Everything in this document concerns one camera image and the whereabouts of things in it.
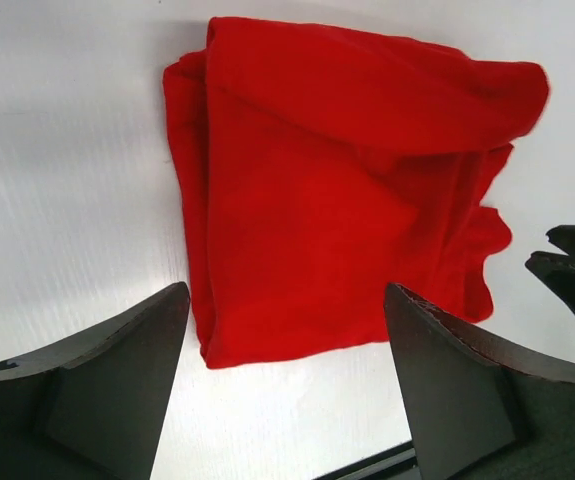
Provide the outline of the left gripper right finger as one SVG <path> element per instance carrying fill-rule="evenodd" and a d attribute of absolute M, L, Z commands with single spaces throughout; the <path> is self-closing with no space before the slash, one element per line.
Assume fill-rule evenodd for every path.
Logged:
<path fill-rule="evenodd" d="M 575 479 L 575 363 L 390 284 L 384 310 L 424 479 Z"/>

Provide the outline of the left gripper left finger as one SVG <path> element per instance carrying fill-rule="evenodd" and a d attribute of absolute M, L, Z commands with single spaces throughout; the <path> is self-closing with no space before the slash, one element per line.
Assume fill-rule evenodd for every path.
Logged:
<path fill-rule="evenodd" d="M 0 361 L 0 479 L 148 479 L 190 309 L 169 285 Z"/>

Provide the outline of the red t shirt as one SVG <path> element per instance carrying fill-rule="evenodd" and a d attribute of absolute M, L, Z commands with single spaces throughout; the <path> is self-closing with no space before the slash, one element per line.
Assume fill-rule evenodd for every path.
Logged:
<path fill-rule="evenodd" d="M 215 17 L 162 79 L 211 369 L 384 342 L 400 283 L 471 323 L 512 234 L 484 197 L 549 96 L 532 62 Z"/>

